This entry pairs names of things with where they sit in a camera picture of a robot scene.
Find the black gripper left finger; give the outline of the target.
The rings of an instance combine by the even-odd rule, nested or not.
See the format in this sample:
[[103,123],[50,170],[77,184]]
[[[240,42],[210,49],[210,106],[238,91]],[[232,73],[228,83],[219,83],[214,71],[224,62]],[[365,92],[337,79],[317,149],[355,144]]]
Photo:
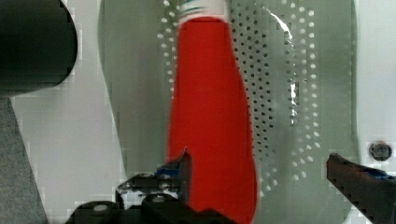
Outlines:
[[183,150],[154,173],[133,176],[115,190],[116,200],[80,205],[65,224],[236,224],[221,212],[188,206],[191,156]]

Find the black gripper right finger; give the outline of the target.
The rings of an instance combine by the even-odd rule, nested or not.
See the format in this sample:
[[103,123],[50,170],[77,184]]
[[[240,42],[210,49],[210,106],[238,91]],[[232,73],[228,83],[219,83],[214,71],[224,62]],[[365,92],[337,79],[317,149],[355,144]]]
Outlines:
[[332,153],[327,179],[373,224],[395,224],[395,177]]

